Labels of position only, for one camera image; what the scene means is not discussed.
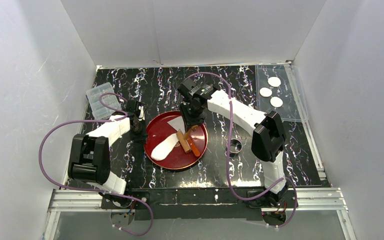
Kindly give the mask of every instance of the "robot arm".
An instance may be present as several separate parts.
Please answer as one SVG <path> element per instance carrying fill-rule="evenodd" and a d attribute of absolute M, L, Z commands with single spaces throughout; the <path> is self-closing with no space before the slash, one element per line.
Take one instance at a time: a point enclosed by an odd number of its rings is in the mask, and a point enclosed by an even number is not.
<path fill-rule="evenodd" d="M 191 79 L 186 79 L 178 88 L 184 103 L 180 112 L 188 130 L 195 124 L 203 124 L 205 108 L 230 119 L 230 101 L 233 106 L 233 122 L 245 129 L 252 136 L 252 153 L 262 162 L 264 187 L 268 188 L 275 181 L 285 177 L 283 170 L 283 150 L 286 133 L 281 117 L 272 111 L 269 114 L 249 107 L 213 85 L 198 86 Z M 279 198 L 287 190 L 286 180 L 282 180 L 270 191 Z"/>
<path fill-rule="evenodd" d="M 97 129 L 87 134 L 76 134 L 71 144 L 68 176 L 83 181 L 101 190 L 124 194 L 126 181 L 111 171 L 110 147 L 123 134 L 130 131 L 133 141 L 141 142 L 147 137 L 145 107 L 135 100 L 127 101 L 128 117 L 113 115 Z"/>

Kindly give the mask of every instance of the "white dough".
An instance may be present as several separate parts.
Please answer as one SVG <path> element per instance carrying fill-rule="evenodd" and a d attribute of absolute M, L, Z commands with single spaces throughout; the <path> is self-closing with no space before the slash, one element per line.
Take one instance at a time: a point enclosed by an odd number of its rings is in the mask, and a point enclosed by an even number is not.
<path fill-rule="evenodd" d="M 152 150 L 151 158 L 155 161 L 166 159 L 178 141 L 179 139 L 176 133 L 171 134 Z"/>
<path fill-rule="evenodd" d="M 267 97 L 270 97 L 272 95 L 272 90 L 270 90 L 269 88 L 267 87 L 262 87 L 260 90 L 259 90 L 259 94 L 265 98 Z"/>
<path fill-rule="evenodd" d="M 273 107 L 280 108 L 284 104 L 284 101 L 277 96 L 274 96 L 270 99 L 270 103 Z"/>
<path fill-rule="evenodd" d="M 272 76 L 268 78 L 268 84 L 272 87 L 279 87 L 281 85 L 281 80 L 277 76 Z"/>

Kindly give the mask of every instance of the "wooden handle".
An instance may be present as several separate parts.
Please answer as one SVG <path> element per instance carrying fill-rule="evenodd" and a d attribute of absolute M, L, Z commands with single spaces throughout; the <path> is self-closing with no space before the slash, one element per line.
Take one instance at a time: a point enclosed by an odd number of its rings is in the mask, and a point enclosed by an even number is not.
<path fill-rule="evenodd" d="M 179 140 L 180 142 L 180 145 L 181 147 L 183 148 L 184 152 L 185 153 L 189 153 L 191 151 L 191 147 L 189 146 L 189 144 L 186 142 L 186 140 L 183 138 L 183 133 L 181 131 L 178 131 L 176 133 L 177 135 L 177 139 Z"/>
<path fill-rule="evenodd" d="M 183 138 L 184 139 L 188 139 L 189 136 L 191 135 L 191 132 L 192 131 L 195 131 L 199 126 L 198 125 L 193 125 L 184 135 L 183 135 Z"/>
<path fill-rule="evenodd" d="M 195 155 L 195 157 L 199 157 L 201 153 L 190 137 L 187 138 L 187 143 L 189 144 L 190 149 L 192 149 L 193 155 Z"/>

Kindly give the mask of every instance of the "clear plastic tray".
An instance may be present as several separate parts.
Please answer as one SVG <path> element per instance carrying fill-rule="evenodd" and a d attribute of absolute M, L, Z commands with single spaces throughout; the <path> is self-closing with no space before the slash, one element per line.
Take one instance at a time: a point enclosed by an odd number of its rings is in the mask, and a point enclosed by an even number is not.
<path fill-rule="evenodd" d="M 279 87 L 272 87 L 268 83 L 270 77 L 278 77 L 281 81 Z M 257 65 L 256 66 L 257 109 L 266 113 L 276 111 L 284 121 L 307 122 L 307 107 L 304 99 L 304 90 L 296 66 L 284 65 Z M 269 88 L 271 96 L 260 95 L 261 88 Z M 281 107 L 270 104 L 272 97 L 282 99 Z"/>
<path fill-rule="evenodd" d="M 113 86 L 109 82 L 86 91 L 86 98 L 92 108 L 92 115 L 96 120 L 108 119 L 111 114 L 115 112 L 114 110 L 104 107 L 99 102 L 99 97 L 105 93 L 114 93 Z M 121 104 L 114 95 L 105 95 L 102 97 L 102 101 L 115 109 L 121 109 Z"/>

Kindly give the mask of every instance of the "red plate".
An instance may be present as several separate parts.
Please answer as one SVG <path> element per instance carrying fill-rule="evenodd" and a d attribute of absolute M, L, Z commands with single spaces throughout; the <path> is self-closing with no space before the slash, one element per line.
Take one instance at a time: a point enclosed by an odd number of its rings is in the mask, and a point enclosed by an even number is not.
<path fill-rule="evenodd" d="M 143 146 L 145 153 L 153 163 L 165 169 L 179 170 L 187 168 L 196 163 L 204 155 L 204 152 L 207 149 L 207 129 L 204 125 L 201 125 L 195 131 L 190 133 L 190 138 L 201 153 L 200 156 L 195 156 L 192 151 L 185 153 L 180 143 L 177 143 L 164 160 L 156 161 L 152 159 L 151 153 L 154 148 L 168 136 L 177 132 L 167 122 L 179 116 L 181 116 L 179 111 L 165 112 L 154 118 L 146 127 L 148 139 L 146 140 L 146 144 Z"/>

